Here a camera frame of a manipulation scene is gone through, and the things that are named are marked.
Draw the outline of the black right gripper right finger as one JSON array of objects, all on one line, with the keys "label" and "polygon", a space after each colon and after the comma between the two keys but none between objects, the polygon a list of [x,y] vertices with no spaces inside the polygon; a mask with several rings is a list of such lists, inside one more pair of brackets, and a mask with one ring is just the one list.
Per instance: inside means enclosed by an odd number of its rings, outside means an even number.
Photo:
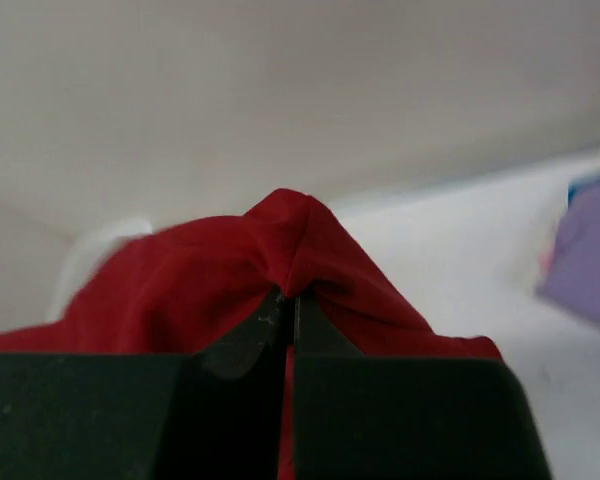
[{"label": "black right gripper right finger", "polygon": [[295,302],[293,462],[300,479],[547,479],[521,384],[482,359],[364,355]]}]

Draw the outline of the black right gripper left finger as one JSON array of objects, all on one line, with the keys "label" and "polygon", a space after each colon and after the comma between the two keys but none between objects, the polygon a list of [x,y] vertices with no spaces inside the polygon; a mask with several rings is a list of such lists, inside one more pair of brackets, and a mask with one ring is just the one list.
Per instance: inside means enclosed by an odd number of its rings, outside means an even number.
[{"label": "black right gripper left finger", "polygon": [[196,354],[0,354],[0,479],[273,479],[286,300]]}]

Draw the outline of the red t-shirt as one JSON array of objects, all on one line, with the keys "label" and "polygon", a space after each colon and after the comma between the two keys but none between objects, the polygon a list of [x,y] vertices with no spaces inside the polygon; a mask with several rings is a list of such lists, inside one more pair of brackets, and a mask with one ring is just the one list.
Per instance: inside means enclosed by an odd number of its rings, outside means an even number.
[{"label": "red t-shirt", "polygon": [[438,335],[315,198],[277,190],[245,214],[203,218],[114,253],[52,324],[0,333],[0,354],[196,354],[246,320],[273,290],[286,300],[286,362],[273,479],[293,464],[295,302],[314,295],[367,356],[489,359],[485,337]]}]

